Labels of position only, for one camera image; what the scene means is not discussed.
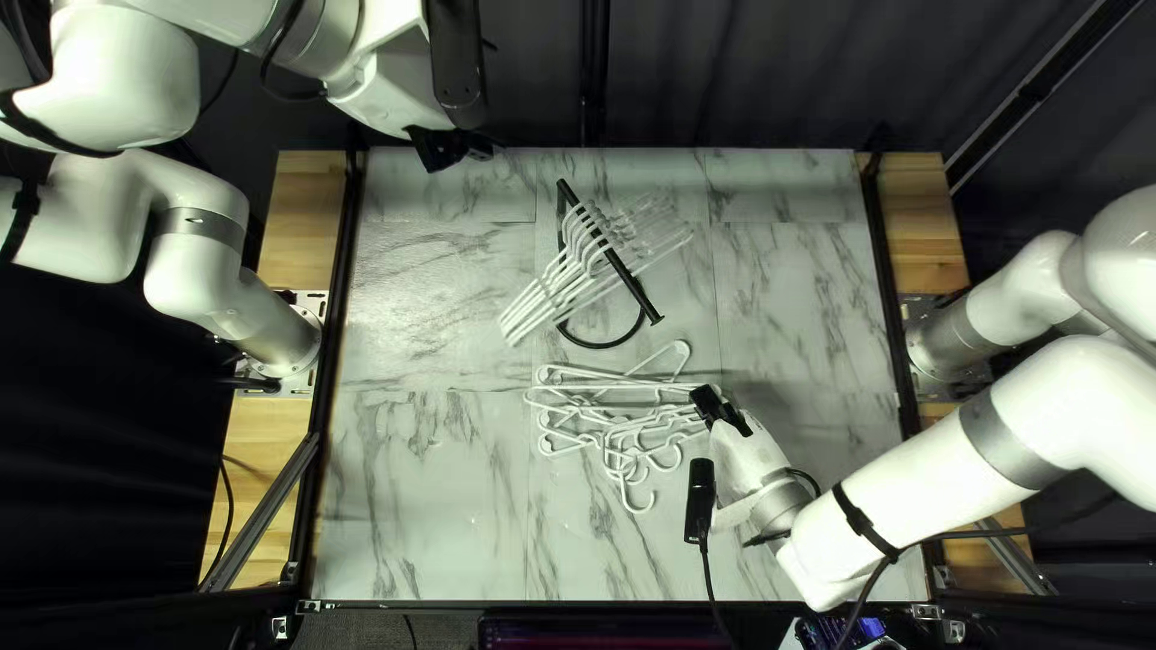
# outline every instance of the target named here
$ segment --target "black cable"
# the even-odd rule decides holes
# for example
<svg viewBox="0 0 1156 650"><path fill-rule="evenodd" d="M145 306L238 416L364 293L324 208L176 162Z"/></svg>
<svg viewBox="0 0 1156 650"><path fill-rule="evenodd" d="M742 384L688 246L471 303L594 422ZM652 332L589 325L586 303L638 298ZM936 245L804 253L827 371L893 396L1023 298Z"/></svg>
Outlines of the black cable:
<svg viewBox="0 0 1156 650"><path fill-rule="evenodd" d="M1102 496L1096 501L1092 501L1088 505L1067 515L1060 517L1054 522L1046 522L1043 524L1036 524L1033 526L1021 526L1015 529L1000 529L998 531L953 531L940 534L933 534L928 537L925 541L938 541L943 539L970 539L970 538L984 538L984 537L1009 537L1016 534L1031 534L1047 529L1054 529L1055 526L1062 526L1064 524L1070 524L1073 522L1079 522L1084 517L1094 515L1102 510L1109 503L1116 501L1119 495L1117 493L1111 493L1109 495Z"/></svg>
<svg viewBox="0 0 1156 650"><path fill-rule="evenodd" d="M28 72L32 76L32 81L35 83L44 83L52 76L52 73L49 72L49 67L44 65L44 59L40 58L40 53L36 51L36 46L32 44L32 35L29 34L28 23L24 22L24 12L20 7L20 0L6 0L3 13L8 19L9 27L15 32L20 54L24 58L24 65L28 66Z"/></svg>
<svg viewBox="0 0 1156 650"><path fill-rule="evenodd" d="M810 485L812 495L814 498L818 498L818 495L823 494L823 490L818 487L818 481L814 477L803 472L802 470L795 470L794 467L787 467L787 473L792 477L799 477L800 479L807 481Z"/></svg>
<svg viewBox="0 0 1156 650"><path fill-rule="evenodd" d="M237 647L237 640L240 638L240 626L232 629L232 638L229 640L229 648L227 650L232 650Z"/></svg>
<svg viewBox="0 0 1156 650"><path fill-rule="evenodd" d="M727 630L726 623L722 622L722 613L719 612L719 604L714 600L714 584L711 582L711 561L706 555L706 535L702 535L698 539L703 540L698 544L698 552L703 556L703 579L706 582L706 598L711 603L711 615L714 616L714 625L719 628L719 634L721 634L727 644L734 650L734 638L731 637L731 631Z"/></svg>
<svg viewBox="0 0 1156 650"><path fill-rule="evenodd" d="M839 640L835 643L832 650L843 650L847 645L847 640L851 638L851 630L854 629L855 622L859 621L859 615L862 614L864 605L867 603L867 594L870 593L872 588L879 582L879 576L883 575L883 569L890 564L890 560L883 557L875 566L875 570L870 573L867 577L867 582L864 583L862 591L859 592L859 599L855 600L854 607L851 608L851 614L847 615L846 627L843 628L843 634Z"/></svg>
<svg viewBox="0 0 1156 650"><path fill-rule="evenodd" d="M240 58L240 50L232 51L232 58L229 59L229 67L224 71L224 76L221 77L221 83L217 84L217 89L213 91L208 101L201 104L201 110L198 111L197 117L205 115L205 111L213 108L213 104L221 98L221 94L224 93L224 87L229 84L229 80L232 79L234 71L237 69L237 59Z"/></svg>
<svg viewBox="0 0 1156 650"><path fill-rule="evenodd" d="M570 323L569 319L568 320L563 320L562 323L558 323L557 325L555 325L555 327L558 328L558 333L560 334L562 334L568 341L570 341L571 344L573 344L576 346L581 346L584 348L590 348L590 349L610 349L613 347L621 346L622 344L629 341L630 337L633 337L635 334L637 334L638 330L643 328L643 322L644 320L646 320L646 310L644 310L643 308L638 308L638 318L635 320L633 326L630 327L630 331L627 332L625 334L618 337L617 339L614 339L613 341L607 341L605 344L603 342L587 341L587 340L579 339L578 337L571 334L570 330L566 327L566 324Z"/></svg>
<svg viewBox="0 0 1156 650"><path fill-rule="evenodd" d="M401 614L401 620L406 621L406 627L409 628L409 641L414 644L414 650L417 650L417 635L414 634L414 625L409 622L409 614Z"/></svg>
<svg viewBox="0 0 1156 650"><path fill-rule="evenodd" d="M1035 525L1035 526L1023 526L1023 527L1017 527L1017 529L1002 529L1002 530L999 530L999 531L959 531L959 532L950 532L950 533L942 533L942 534L931 535L931 537L926 538L924 541L942 540L942 539L977 538L977 537L978 538L983 538L983 537L1006 537L1006 535L1013 535L1013 534L1028 534L1028 533L1039 532L1042 530L1052 529L1052 527L1055 527L1055 526L1061 526L1064 524L1070 524L1072 522L1076 522L1079 519L1082 519L1082 518L1084 518L1084 517L1087 517L1087 516L1089 516L1089 515L1098 511L1099 509L1104 508L1105 505L1107 505L1109 503L1111 503L1112 501L1114 501L1117 498L1117 496L1119 496L1119 495L1113 492L1112 494L1109 494L1106 496L1097 498L1096 501L1089 503L1088 505L1081 508L1080 510L1076 510L1075 512L1072 512L1070 515L1068 515L1066 517L1061 517L1061 518L1059 518L1059 519L1057 519L1054 522L1048 522L1046 524L1038 524L1038 525ZM864 604L867 601L867 594L870 593L872 588L875 586L875 583L879 581L879 577L881 575L883 575L883 569L885 569L888 567L888 564L890 564L890 561L887 557L883 557L882 560L879 561L879 564L875 567L875 570L872 571L870 577L867 578L867 582L864 584L862 591L859 592L859 600L855 601L854 607L851 610L851 615L847 616L846 628L843 630L843 635L839 636L839 641L835 644L835 648L832 650L843 650L844 647L846 645L847 638L851 637L851 629L854 626L855 621L859 620L859 614L862 612Z"/></svg>
<svg viewBox="0 0 1156 650"><path fill-rule="evenodd" d="M221 545L217 546L217 554L213 557L213 563L209 564L209 569L205 571L205 577L207 578L213 574L213 569L216 569L217 563L221 562L221 556L224 555L224 547L229 545L229 533L232 531L232 483L229 482L229 472L224 468L224 459L221 460L221 480L224 481L224 494L229 500L229 515L224 520L224 532L221 533Z"/></svg>
<svg viewBox="0 0 1156 650"><path fill-rule="evenodd" d="M294 3L289 6L289 10L286 12L286 21L281 24L281 29L273 35L273 39L269 40L269 49L265 51L265 56L261 57L261 67L258 72L258 79L261 82L261 89L265 90L271 97L280 102L311 102L325 97L325 89L321 90L310 90L303 93L282 93L269 86L269 65L273 64L273 57L276 56L277 49L281 47L281 43L284 42L286 36L289 35L289 30L292 29L292 24L297 22L297 16L301 15L302 7L305 6L305 0L294 0Z"/></svg>
<svg viewBox="0 0 1156 650"><path fill-rule="evenodd" d="M240 390L253 389L265 391L267 393L275 393L281 390L281 382L276 379L258 379L257 377L217 377L213 381L217 384Z"/></svg>

